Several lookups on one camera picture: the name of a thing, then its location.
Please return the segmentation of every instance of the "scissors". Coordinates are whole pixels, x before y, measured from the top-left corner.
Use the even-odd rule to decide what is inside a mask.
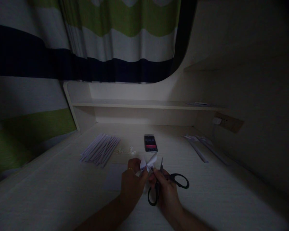
[[[176,183],[177,186],[179,186],[180,188],[184,188],[184,189],[188,189],[188,188],[189,188],[189,181],[188,181],[188,179],[187,179],[185,176],[183,176],[183,175],[181,175],[181,174],[179,174],[179,173],[173,173],[173,174],[170,174],[170,175],[165,175],[165,174],[164,174],[163,158],[162,158],[162,161],[161,161],[161,167],[160,167],[160,170],[159,170],[159,171],[164,175],[164,177],[165,177],[166,179],[169,179],[169,180],[173,181],[173,182]],[[176,176],[183,177],[183,178],[186,180],[186,183],[187,183],[186,186],[183,186],[183,185],[181,185],[179,182],[177,182],[177,181],[175,180],[175,177],[176,177]],[[159,197],[159,194],[160,194],[160,182],[159,182],[157,179],[156,179],[156,183],[155,183],[154,189],[155,189],[155,193],[156,193],[155,202],[151,202],[151,201],[150,201],[151,187],[149,188],[149,191],[148,191],[148,201],[149,201],[149,204],[152,205],[152,206],[155,206],[155,205],[157,204],[158,197]]]

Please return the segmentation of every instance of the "phone screen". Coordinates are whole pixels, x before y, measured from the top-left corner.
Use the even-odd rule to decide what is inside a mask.
[[[157,145],[154,135],[145,135],[144,145],[146,152],[157,152]]]

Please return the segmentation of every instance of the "white desk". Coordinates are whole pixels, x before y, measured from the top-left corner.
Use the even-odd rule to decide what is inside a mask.
[[[127,163],[133,156],[114,153],[105,169],[79,162],[80,153],[101,132],[121,138],[118,147],[133,146],[147,159],[152,154],[144,152],[143,135],[154,134],[156,167],[163,157],[167,171],[189,179],[189,189],[178,188],[183,206],[216,229],[286,230],[285,219],[250,188],[262,191],[285,213],[289,206],[254,176],[237,165],[227,169],[199,145],[209,160],[204,164],[181,137],[197,133],[193,127],[100,123],[81,136],[77,132],[0,184],[0,230],[71,230],[115,198],[118,192],[102,189],[110,163]],[[144,194],[119,230],[171,227]]]

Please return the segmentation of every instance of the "power socket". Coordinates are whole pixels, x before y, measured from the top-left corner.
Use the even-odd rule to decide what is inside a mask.
[[[219,124],[219,126],[233,132],[238,133],[238,131],[241,129],[241,127],[244,124],[244,121],[233,118],[228,115],[221,114],[219,112],[215,113],[215,117],[220,118],[222,121]]]

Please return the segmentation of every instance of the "forearm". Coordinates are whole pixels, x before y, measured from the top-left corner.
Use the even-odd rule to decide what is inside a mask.
[[[196,230],[196,231],[212,231],[212,229],[195,217],[192,213],[183,209],[182,214],[178,217],[176,222],[172,222],[175,231],[189,231],[189,230]]]
[[[115,230],[131,212],[132,209],[126,208],[118,196],[75,230]]]

